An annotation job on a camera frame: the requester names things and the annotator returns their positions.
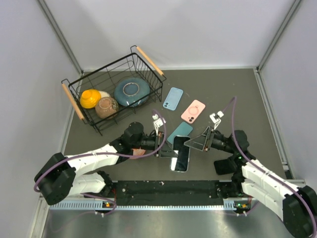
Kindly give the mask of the light blue phone case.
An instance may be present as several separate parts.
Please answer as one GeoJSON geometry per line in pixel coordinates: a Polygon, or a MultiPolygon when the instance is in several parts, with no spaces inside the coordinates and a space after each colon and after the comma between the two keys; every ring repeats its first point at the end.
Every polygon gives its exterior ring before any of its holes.
{"type": "Polygon", "coordinates": [[[176,110],[180,99],[183,95],[183,90],[176,88],[176,87],[171,87],[164,103],[163,103],[163,108],[174,111],[176,110]]]}

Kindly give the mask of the teal phone black screen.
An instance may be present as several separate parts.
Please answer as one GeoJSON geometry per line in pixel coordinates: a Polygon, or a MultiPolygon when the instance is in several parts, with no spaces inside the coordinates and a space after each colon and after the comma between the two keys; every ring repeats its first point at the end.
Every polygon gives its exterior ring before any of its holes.
{"type": "Polygon", "coordinates": [[[190,148],[184,145],[190,140],[189,136],[175,136],[173,140],[173,151],[177,154],[170,161],[170,170],[174,172],[185,173],[188,171],[190,148]]]}

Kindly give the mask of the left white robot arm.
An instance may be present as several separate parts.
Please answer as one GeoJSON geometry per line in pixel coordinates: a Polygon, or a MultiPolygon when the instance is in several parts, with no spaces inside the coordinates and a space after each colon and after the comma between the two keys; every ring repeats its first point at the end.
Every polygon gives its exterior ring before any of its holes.
{"type": "Polygon", "coordinates": [[[113,181],[100,169],[137,159],[137,149],[144,157],[175,157],[177,154],[165,141],[163,132],[149,135],[139,122],[131,123],[124,133],[105,146],[79,155],[54,154],[34,178],[34,190],[42,194],[48,205],[55,205],[69,196],[107,197],[113,193],[113,181]]]}

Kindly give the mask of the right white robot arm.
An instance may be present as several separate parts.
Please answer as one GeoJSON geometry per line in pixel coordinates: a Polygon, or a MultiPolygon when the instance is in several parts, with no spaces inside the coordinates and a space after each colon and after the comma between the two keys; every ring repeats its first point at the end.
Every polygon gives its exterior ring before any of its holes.
{"type": "Polygon", "coordinates": [[[317,194],[305,185],[295,185],[266,168],[249,153],[246,133],[236,130],[229,137],[211,127],[186,141],[185,146],[209,151],[217,149],[230,153],[227,159],[214,162],[218,175],[232,174],[230,182],[218,182],[220,198],[251,196],[270,209],[295,238],[317,236],[317,194]]]}

